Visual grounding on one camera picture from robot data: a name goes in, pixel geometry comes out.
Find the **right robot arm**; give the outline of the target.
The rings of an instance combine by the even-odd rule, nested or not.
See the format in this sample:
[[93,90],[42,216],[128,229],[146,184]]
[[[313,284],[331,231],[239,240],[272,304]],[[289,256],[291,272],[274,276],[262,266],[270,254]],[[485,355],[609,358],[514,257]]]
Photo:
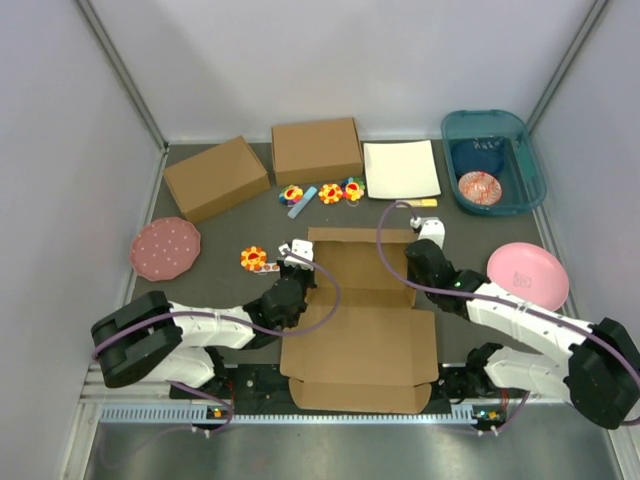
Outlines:
[[488,343],[473,350],[466,380],[474,393],[516,388],[560,399],[605,429],[634,425],[639,350],[620,322],[590,323],[535,306],[478,272],[456,269],[429,239],[411,243],[405,257],[412,287],[442,311],[532,348]]

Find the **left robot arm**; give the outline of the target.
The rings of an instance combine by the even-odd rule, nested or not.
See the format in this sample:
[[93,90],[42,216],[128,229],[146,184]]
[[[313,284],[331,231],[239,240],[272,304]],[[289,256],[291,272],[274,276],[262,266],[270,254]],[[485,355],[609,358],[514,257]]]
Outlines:
[[171,302],[148,292],[95,323],[91,337],[104,384],[123,388],[142,380],[182,383],[205,396],[226,387],[219,347],[257,350],[291,333],[306,311],[314,269],[280,261],[280,278],[258,299],[229,309]]

